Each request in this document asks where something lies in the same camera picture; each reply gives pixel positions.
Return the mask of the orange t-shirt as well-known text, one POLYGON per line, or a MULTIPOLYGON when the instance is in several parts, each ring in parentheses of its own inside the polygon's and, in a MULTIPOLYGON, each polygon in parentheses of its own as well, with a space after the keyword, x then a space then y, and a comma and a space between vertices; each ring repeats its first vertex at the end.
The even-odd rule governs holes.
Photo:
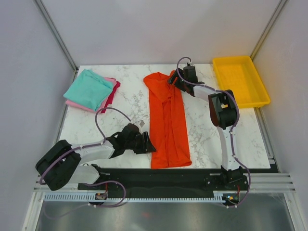
POLYGON ((151 168, 186 167, 192 164, 182 94, 160 72, 146 76, 149 90, 150 140, 156 148, 151 168))

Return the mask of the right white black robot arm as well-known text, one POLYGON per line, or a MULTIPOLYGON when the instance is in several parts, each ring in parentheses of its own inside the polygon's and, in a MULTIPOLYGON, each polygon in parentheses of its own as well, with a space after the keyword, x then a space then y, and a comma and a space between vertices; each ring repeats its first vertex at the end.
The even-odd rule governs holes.
POLYGON ((235 127, 239 120, 239 109, 231 90, 217 90, 198 81, 195 67, 187 65, 176 68, 168 83, 179 90, 202 99, 209 104, 212 124, 217 128, 222 150, 220 183, 232 189, 243 180, 245 167, 236 157, 235 127))

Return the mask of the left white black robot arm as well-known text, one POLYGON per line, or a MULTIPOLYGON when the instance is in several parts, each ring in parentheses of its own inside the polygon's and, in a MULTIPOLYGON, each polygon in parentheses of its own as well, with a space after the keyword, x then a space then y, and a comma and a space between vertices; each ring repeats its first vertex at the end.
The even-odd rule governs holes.
POLYGON ((67 140, 60 140, 35 165, 40 175, 39 184, 48 186, 51 191, 57 191, 68 183, 84 183, 101 189, 106 178, 98 165, 90 165, 89 162, 113 159, 127 150, 135 154, 156 152, 149 133, 141 132, 132 123, 94 143, 72 145, 67 140))

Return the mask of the crimson folded t-shirt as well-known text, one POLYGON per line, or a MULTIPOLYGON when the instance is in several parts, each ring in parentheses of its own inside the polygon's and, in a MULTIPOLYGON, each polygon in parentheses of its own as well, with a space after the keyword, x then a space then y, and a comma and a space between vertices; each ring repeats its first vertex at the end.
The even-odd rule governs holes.
POLYGON ((103 108, 108 107, 109 105, 111 105, 113 103, 114 97, 115 97, 115 93, 117 91, 117 89, 120 87, 120 82, 116 81, 115 86, 113 87, 113 91, 111 92, 111 94, 108 96, 107 101, 103 104, 103 108))

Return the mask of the pink folded t-shirt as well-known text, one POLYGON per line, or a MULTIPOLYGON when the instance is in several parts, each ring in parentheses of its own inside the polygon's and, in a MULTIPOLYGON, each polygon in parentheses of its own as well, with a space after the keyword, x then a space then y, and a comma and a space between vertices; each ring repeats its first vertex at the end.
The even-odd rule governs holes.
POLYGON ((73 96, 69 96, 65 104, 96 113, 107 101, 116 84, 114 78, 100 77, 99 79, 101 82, 93 80, 89 84, 83 81, 77 89, 73 89, 72 85, 69 90, 73 91, 73 96))

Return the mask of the yellow plastic tray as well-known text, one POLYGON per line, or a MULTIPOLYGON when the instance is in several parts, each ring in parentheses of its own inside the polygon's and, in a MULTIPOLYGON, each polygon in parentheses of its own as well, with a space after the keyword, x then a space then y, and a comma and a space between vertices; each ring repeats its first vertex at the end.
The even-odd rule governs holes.
POLYGON ((212 60, 219 88, 232 90, 239 108, 270 104, 270 97, 250 56, 216 57, 212 60))

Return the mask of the teal folded t-shirt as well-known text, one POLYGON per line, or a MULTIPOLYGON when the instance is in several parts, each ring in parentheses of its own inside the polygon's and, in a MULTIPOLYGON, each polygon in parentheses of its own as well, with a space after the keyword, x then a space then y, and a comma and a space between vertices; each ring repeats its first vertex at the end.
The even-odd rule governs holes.
POLYGON ((97 111, 113 91, 114 84, 84 69, 64 94, 64 98, 97 111))

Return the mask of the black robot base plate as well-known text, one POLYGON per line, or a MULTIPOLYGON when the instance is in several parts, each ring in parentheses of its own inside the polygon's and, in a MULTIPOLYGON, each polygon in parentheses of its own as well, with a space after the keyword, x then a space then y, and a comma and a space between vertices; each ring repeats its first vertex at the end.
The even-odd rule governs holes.
POLYGON ((79 190, 104 190, 113 196, 153 197, 209 197, 215 191, 244 192, 248 180, 243 170, 243 180, 235 186, 224 187, 219 169, 125 169, 105 168, 96 186, 80 183, 79 190))

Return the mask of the aluminium extrusion rail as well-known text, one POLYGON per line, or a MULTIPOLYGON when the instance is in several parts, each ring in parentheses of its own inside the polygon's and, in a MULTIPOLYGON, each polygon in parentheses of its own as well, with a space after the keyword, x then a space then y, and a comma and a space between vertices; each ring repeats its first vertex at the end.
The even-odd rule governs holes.
MULTIPOLYGON (((36 182, 34 192, 52 192, 48 186, 36 182)), ((77 184, 69 183, 56 192, 76 192, 77 184)), ((289 193, 295 192, 290 174, 287 173, 251 173, 250 192, 252 193, 289 193)))

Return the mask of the right aluminium frame post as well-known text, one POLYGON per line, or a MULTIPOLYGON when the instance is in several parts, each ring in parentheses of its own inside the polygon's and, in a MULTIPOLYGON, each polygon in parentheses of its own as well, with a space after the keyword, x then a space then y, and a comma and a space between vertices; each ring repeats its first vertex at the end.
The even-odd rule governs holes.
POLYGON ((280 15, 282 14, 282 12, 284 11, 286 5, 288 4, 289 0, 280 0, 277 4, 277 6, 274 9, 274 12, 272 13, 269 21, 267 22, 263 32, 261 33, 255 47, 253 48, 250 58, 253 61, 258 52, 261 50, 263 44, 265 43, 267 37, 269 36, 269 34, 271 33, 272 29, 274 28, 276 22, 278 21, 280 15))

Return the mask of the aluminium frame post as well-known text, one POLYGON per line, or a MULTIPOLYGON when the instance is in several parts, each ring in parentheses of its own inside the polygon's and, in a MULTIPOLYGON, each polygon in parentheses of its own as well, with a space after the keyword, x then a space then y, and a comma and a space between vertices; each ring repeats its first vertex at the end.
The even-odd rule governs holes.
POLYGON ((274 12, 272 13, 269 21, 267 22, 263 32, 261 33, 255 47, 253 48, 250 58, 253 61, 258 52, 261 50, 263 44, 265 43, 267 37, 269 36, 269 34, 271 33, 272 29, 274 28, 276 22, 278 21, 280 15, 282 14, 282 12, 284 11, 286 5, 288 4, 289 0, 280 0, 277 4, 277 6, 274 9, 274 12))
POLYGON ((64 40, 62 39, 62 36, 60 35, 51 15, 49 14, 44 2, 42 0, 33 0, 35 6, 39 10, 40 14, 42 15, 45 23, 47 24, 50 32, 52 33, 54 39, 56 40, 56 43, 59 45, 63 55, 65 56, 66 60, 68 61, 70 67, 72 68, 74 73, 77 73, 78 66, 76 62, 74 61, 72 55, 70 54, 64 40))

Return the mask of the left aluminium frame post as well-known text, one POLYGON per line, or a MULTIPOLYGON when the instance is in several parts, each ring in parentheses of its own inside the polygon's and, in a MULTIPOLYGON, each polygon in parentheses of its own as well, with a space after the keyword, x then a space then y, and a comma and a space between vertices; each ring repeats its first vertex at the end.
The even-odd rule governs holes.
POLYGON ((66 60, 68 61, 70 67, 72 68, 74 73, 77 73, 78 66, 76 62, 74 61, 72 55, 70 54, 64 40, 62 39, 62 36, 60 35, 51 15, 49 14, 44 2, 42 0, 33 0, 35 6, 39 10, 40 14, 42 15, 45 23, 47 24, 50 32, 52 33, 54 39, 56 40, 56 43, 59 45, 63 55, 65 56, 66 60))

